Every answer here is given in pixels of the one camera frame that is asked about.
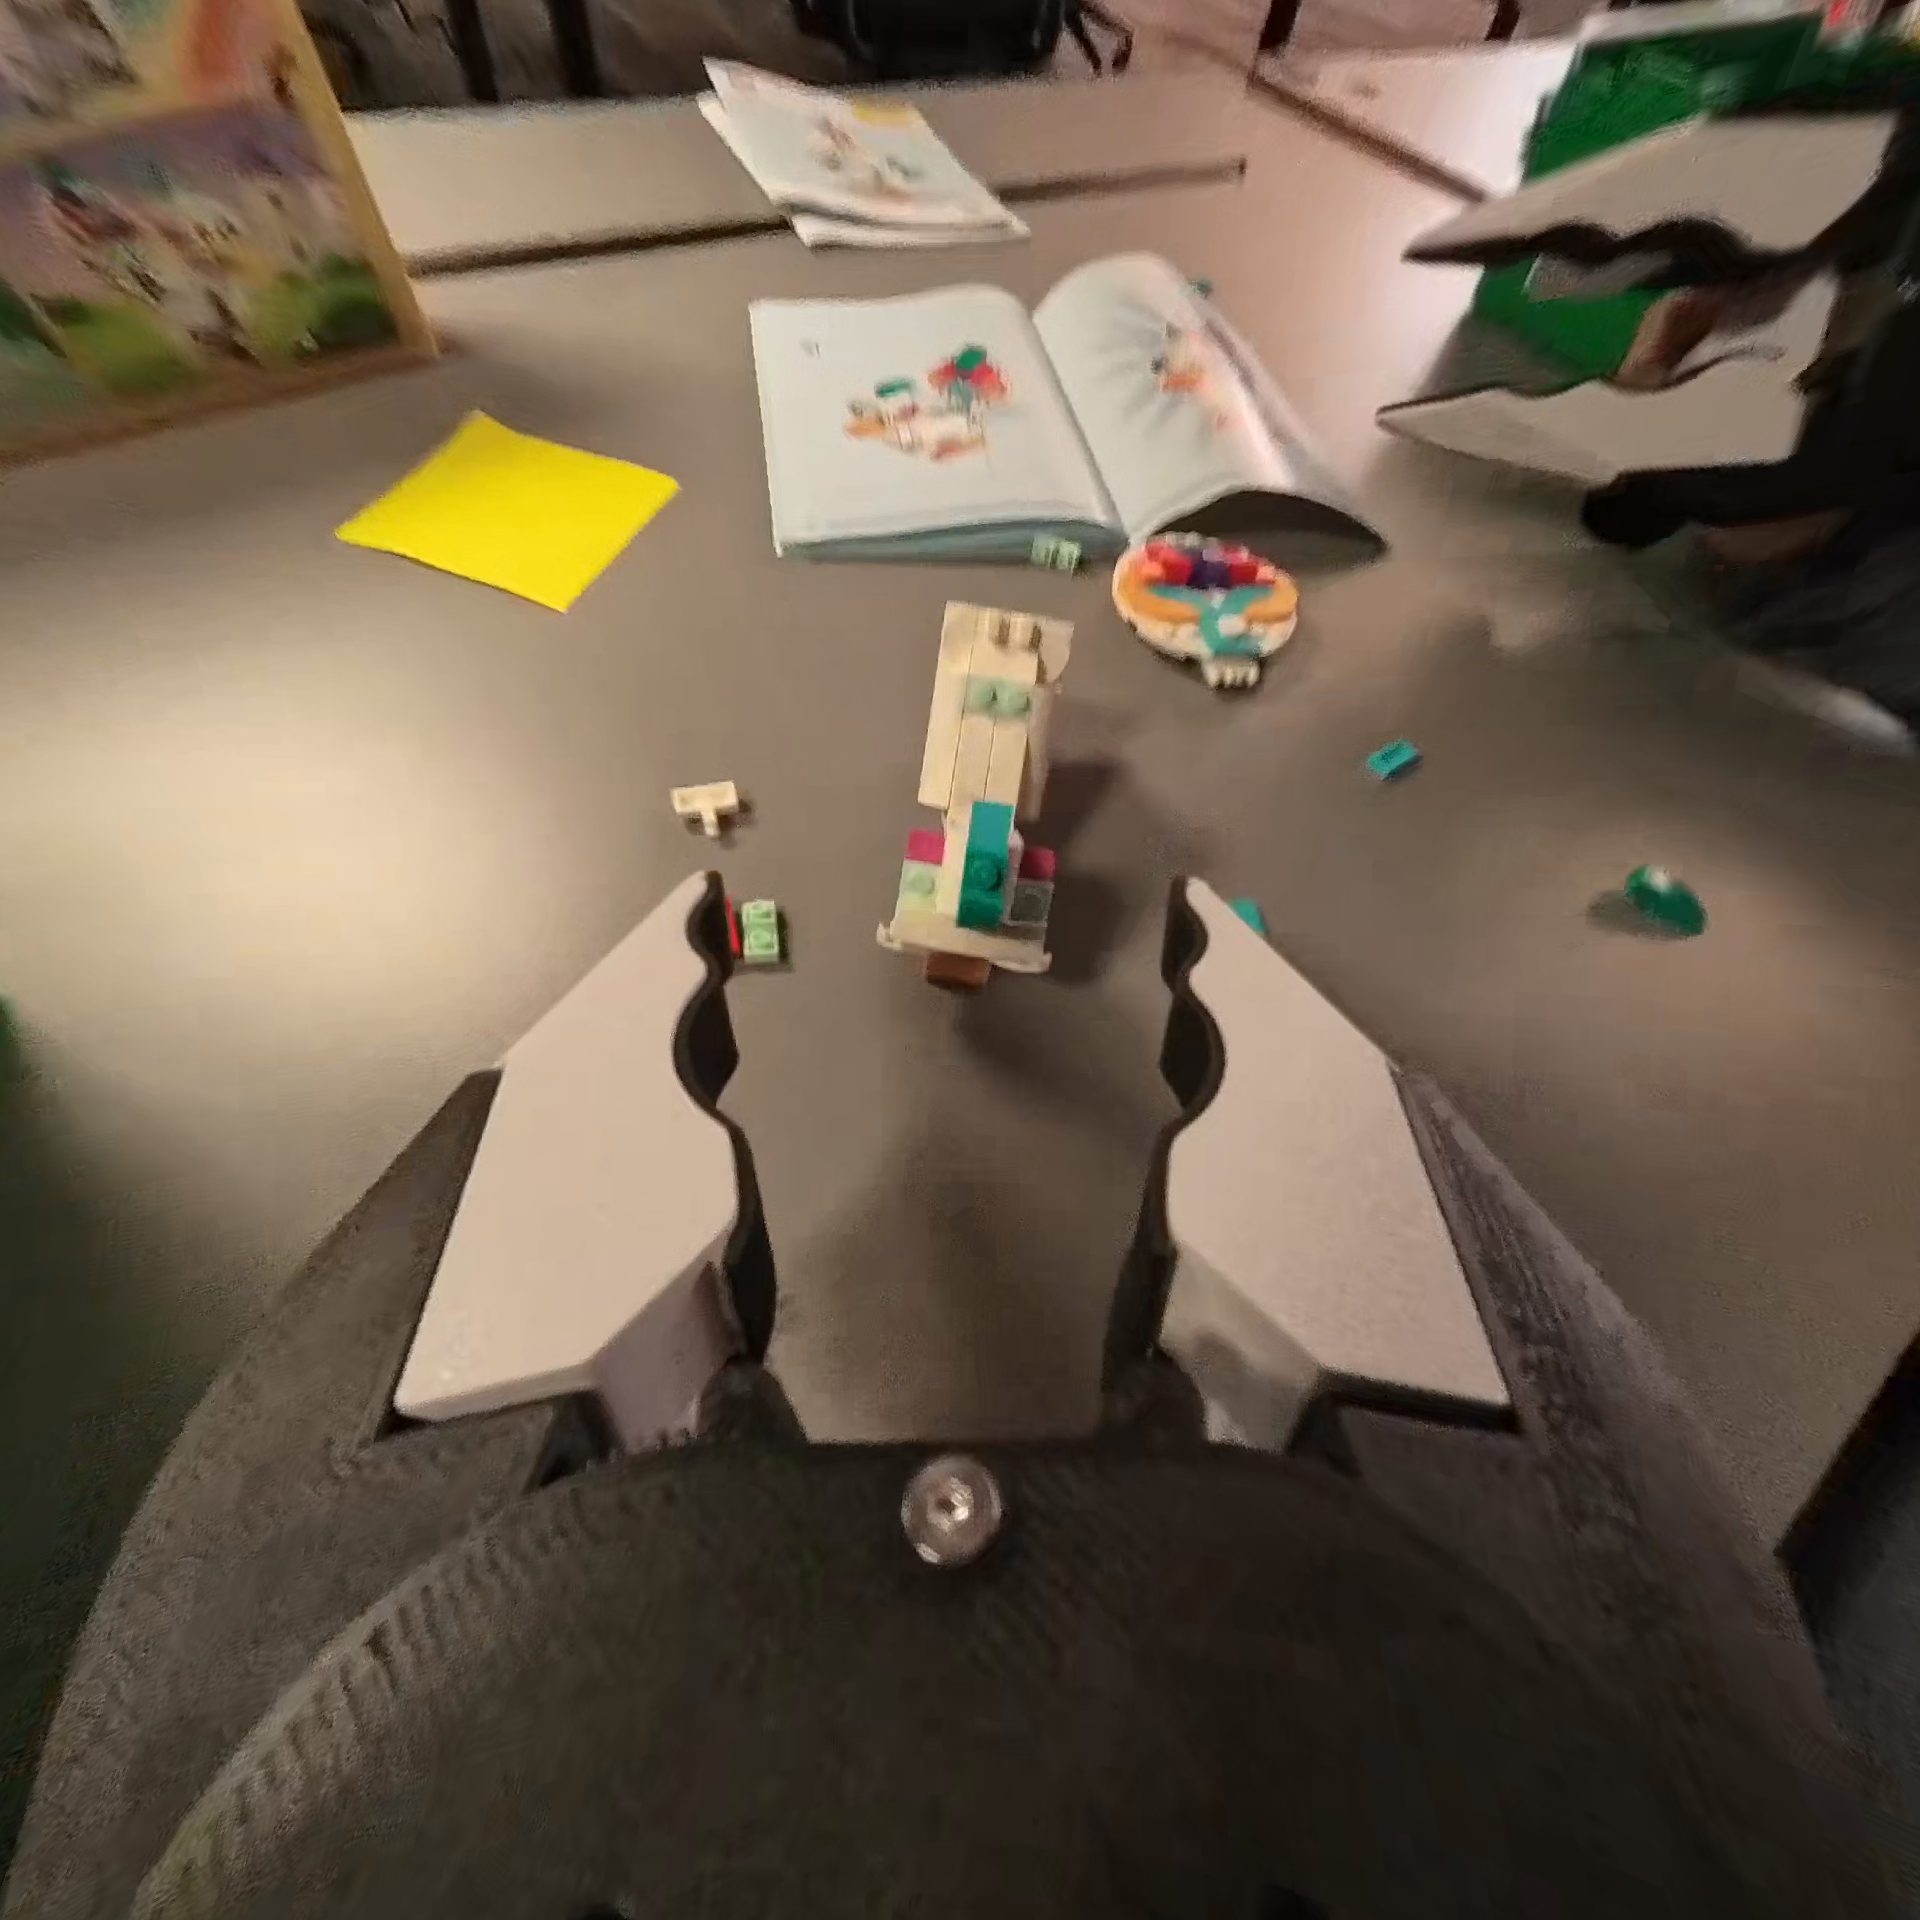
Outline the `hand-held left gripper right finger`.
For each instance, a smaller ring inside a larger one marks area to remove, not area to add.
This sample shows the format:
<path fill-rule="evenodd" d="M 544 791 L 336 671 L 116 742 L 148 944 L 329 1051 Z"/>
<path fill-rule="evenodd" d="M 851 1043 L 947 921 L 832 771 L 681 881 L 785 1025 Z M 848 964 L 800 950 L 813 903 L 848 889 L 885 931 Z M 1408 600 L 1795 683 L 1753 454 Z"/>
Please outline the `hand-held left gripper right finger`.
<path fill-rule="evenodd" d="M 1104 1400 L 1289 1454 L 1324 1409 L 1512 1427 L 1401 1073 L 1203 879 L 1166 895 L 1155 1132 Z"/>

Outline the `white lego bird body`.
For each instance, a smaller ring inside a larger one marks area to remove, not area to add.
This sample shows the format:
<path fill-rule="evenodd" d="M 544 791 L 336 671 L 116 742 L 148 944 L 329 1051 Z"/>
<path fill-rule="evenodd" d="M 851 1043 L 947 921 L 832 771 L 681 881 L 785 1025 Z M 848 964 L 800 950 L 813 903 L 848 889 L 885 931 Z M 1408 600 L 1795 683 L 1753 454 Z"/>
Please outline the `white lego bird body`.
<path fill-rule="evenodd" d="M 1050 971 L 1058 856 L 1031 841 L 1050 771 L 1050 710 L 1075 629 L 947 603 L 924 730 L 918 823 L 879 949 L 947 994 Z"/>

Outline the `round colourful lego tail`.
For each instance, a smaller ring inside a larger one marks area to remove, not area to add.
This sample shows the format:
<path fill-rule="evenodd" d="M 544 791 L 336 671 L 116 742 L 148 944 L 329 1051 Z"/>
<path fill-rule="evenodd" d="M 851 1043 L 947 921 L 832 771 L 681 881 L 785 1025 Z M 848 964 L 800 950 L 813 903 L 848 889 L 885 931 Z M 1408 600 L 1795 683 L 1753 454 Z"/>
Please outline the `round colourful lego tail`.
<path fill-rule="evenodd" d="M 1123 629 L 1213 693 L 1251 693 L 1300 629 L 1296 582 L 1259 551 L 1199 532 L 1128 547 L 1109 577 Z"/>

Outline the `colourful lego set box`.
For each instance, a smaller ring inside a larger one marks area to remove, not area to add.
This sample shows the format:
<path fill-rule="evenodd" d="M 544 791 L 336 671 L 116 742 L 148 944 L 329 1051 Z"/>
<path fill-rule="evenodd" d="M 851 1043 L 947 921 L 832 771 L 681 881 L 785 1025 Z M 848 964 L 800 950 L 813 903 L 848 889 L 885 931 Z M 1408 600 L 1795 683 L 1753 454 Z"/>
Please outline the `colourful lego set box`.
<path fill-rule="evenodd" d="M 4 3 L 4 467 L 434 352 L 296 3 Z"/>

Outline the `open lego instruction booklet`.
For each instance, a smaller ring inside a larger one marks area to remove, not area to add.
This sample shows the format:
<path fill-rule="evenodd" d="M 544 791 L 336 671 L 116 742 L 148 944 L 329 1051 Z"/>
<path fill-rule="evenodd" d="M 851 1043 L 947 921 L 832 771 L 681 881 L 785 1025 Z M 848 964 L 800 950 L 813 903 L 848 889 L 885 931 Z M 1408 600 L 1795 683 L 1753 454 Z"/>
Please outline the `open lego instruction booklet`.
<path fill-rule="evenodd" d="M 1148 535 L 1381 547 L 1205 280 L 1123 251 L 993 283 L 754 300 L 785 558 L 1113 558 Z"/>

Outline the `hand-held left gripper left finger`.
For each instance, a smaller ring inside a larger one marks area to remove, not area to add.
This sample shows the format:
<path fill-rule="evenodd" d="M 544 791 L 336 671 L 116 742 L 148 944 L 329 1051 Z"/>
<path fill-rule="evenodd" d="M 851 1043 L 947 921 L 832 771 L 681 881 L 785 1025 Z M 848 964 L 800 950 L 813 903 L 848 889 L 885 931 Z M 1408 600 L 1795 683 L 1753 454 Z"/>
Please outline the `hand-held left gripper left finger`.
<path fill-rule="evenodd" d="M 776 1265 L 739 1064 L 723 877 L 677 886 L 504 1057 L 395 1383 L 454 1423 L 588 1399 L 624 1454 L 678 1443 L 768 1360 Z"/>

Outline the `yellow paper sheet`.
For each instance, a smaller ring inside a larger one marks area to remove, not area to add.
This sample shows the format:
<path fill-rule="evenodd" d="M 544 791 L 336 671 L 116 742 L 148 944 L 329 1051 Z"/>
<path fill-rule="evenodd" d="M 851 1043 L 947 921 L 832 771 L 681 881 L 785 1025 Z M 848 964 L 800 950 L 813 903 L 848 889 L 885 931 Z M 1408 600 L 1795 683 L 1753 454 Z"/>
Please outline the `yellow paper sheet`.
<path fill-rule="evenodd" d="M 670 474 L 469 411 L 333 538 L 570 610 L 677 496 Z"/>

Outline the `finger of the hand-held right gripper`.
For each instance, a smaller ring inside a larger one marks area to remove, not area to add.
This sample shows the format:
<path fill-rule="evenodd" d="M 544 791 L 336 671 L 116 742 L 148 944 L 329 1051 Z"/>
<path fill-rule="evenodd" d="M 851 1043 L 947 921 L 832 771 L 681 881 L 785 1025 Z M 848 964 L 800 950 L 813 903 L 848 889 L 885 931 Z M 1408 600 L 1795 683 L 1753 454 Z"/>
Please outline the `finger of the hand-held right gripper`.
<path fill-rule="evenodd" d="M 1403 245 L 1414 264 L 1577 268 L 1661 260 L 1753 273 L 1842 236 L 1892 172 L 1901 115 L 1696 118 L 1465 205 Z"/>
<path fill-rule="evenodd" d="M 1579 488 L 1785 461 L 1812 411 L 1839 280 L 1661 294 L 1623 366 L 1548 395 L 1470 390 L 1381 409 L 1388 435 Z"/>

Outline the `black backpack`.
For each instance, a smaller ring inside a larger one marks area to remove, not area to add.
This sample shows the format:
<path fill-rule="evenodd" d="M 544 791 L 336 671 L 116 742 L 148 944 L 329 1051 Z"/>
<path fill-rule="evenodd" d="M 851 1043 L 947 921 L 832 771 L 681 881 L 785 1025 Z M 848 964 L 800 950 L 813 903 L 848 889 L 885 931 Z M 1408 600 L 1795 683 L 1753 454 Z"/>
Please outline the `black backpack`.
<path fill-rule="evenodd" d="M 1069 43 L 1123 76 L 1136 33 L 1100 3 L 791 3 L 797 31 L 874 82 L 1031 80 Z"/>

